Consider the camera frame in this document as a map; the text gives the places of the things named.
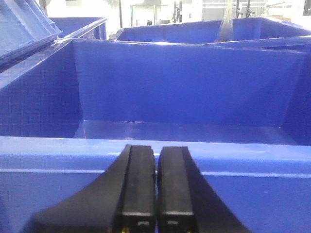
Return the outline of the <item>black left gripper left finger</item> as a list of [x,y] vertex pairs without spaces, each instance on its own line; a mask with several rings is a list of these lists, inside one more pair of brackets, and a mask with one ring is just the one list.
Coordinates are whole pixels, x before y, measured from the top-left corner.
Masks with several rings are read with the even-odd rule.
[[150,146],[126,145],[109,168],[72,196],[34,213],[23,233],[153,233],[156,163]]

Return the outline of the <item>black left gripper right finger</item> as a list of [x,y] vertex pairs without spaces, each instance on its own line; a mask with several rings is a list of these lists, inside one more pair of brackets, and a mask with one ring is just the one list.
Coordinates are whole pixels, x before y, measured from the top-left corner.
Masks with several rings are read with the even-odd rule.
[[188,147],[164,147],[157,168],[158,232],[248,233],[201,174]]

